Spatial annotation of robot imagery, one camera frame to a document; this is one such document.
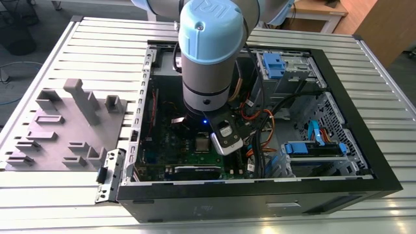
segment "light blue joint cover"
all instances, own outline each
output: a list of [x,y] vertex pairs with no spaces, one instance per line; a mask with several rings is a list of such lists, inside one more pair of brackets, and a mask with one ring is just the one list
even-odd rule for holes
[[279,14],[276,15],[276,17],[272,19],[272,21],[268,24],[272,25],[280,25],[283,24],[283,22],[285,21],[287,18],[287,14],[291,10],[291,7],[295,3],[295,0],[288,0],[285,6],[283,7],[281,11],[279,12]]
[[131,2],[135,4],[136,7],[141,8],[143,10],[153,12],[148,0],[131,0]]
[[244,36],[243,15],[231,0],[191,0],[181,10],[179,43],[195,63],[212,65],[240,49]]
[[347,154],[348,152],[348,148],[347,148],[347,145],[341,142],[339,145],[339,149],[340,151],[343,152],[343,154]]
[[320,132],[319,132],[319,124],[316,120],[311,120],[308,127],[308,139],[312,138],[312,133],[315,133],[315,140],[319,142],[319,145],[325,145]]

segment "trash bin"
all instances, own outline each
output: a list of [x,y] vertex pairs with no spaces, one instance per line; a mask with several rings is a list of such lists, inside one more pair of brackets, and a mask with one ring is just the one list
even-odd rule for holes
[[7,11],[20,18],[27,26],[37,24],[39,18],[31,0],[0,0],[0,2]]
[[0,12],[0,44],[12,55],[27,55],[36,49],[25,23],[8,11]]

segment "blue plastic latch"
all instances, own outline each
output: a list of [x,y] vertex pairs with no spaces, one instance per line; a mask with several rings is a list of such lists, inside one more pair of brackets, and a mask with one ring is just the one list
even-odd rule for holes
[[293,152],[291,144],[285,144],[285,153],[291,154]]
[[283,22],[287,18],[288,11],[291,10],[293,3],[295,3],[295,0],[287,1],[285,6],[281,8],[279,14],[276,15],[276,17],[272,19],[272,21],[268,24],[272,24],[272,25],[283,24]]
[[281,60],[280,54],[264,53],[264,65],[269,79],[281,79],[287,71],[287,63]]
[[348,152],[348,148],[347,145],[344,143],[337,144],[339,145],[339,149],[343,152],[343,154],[347,154]]
[[288,154],[307,154],[307,144],[301,142],[285,144],[285,152]]
[[320,132],[319,132],[319,124],[316,120],[311,120],[308,127],[308,139],[312,138],[312,133],[315,133],[315,140],[319,142],[319,145],[325,145]]
[[293,154],[307,154],[308,148],[307,144],[301,142],[291,143]]

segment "black cable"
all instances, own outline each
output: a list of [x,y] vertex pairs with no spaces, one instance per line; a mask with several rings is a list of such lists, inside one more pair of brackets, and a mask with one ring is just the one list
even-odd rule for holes
[[264,100],[265,100],[265,93],[264,93],[264,85],[263,85],[263,76],[261,76],[261,73],[260,73],[260,68],[257,66],[257,59],[247,45],[247,43],[244,44],[244,48],[247,50],[247,53],[248,53],[248,56],[249,58],[252,59],[253,61],[253,64],[255,64],[255,69],[256,69],[256,73],[257,73],[257,81],[259,81],[259,84],[260,84],[260,92],[261,92],[261,104],[260,104],[260,111],[264,110]]
[[296,19],[296,4],[293,3],[293,14],[292,14],[292,17],[291,17],[291,24],[289,24],[289,26],[292,26],[295,19]]
[[0,82],[1,84],[7,85],[11,82],[11,78],[8,78],[8,81],[4,81],[1,78],[1,70],[0,70]]
[[176,65],[176,53],[177,53],[177,48],[180,46],[180,43],[176,42],[176,45],[175,45],[175,48],[173,48],[173,59],[172,59],[172,63],[173,63],[173,68],[175,68],[175,71],[177,73],[183,73],[183,68],[181,67],[177,67]]
[[[257,66],[257,59],[247,45],[247,43],[244,44],[244,48],[247,50],[247,53],[253,61],[253,64],[255,64],[255,69],[256,69],[256,73],[257,73],[257,81],[259,81],[259,85],[260,85],[260,92],[261,92],[261,103],[260,103],[260,115],[263,114],[263,110],[264,110],[264,100],[265,100],[265,93],[264,93],[264,85],[263,85],[263,76],[261,76],[261,73],[260,73],[260,69],[259,69],[259,66]],[[255,161],[256,161],[256,164],[255,164],[255,175],[257,178],[263,178],[263,175],[264,175],[264,155],[263,155],[263,150],[261,150],[261,146],[260,146],[260,131],[257,130],[256,131],[256,135],[253,137],[253,156],[255,156]]]

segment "blue drive bracket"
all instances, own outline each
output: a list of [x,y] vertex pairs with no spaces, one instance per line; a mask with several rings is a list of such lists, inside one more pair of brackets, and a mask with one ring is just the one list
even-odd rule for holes
[[312,138],[312,133],[315,133],[315,140],[319,142],[319,145],[325,145],[325,142],[323,141],[320,132],[319,132],[319,124],[316,120],[311,120],[309,127],[308,127],[308,139]]
[[263,60],[269,79],[281,79],[287,71],[287,63],[281,60],[280,54],[264,53]]

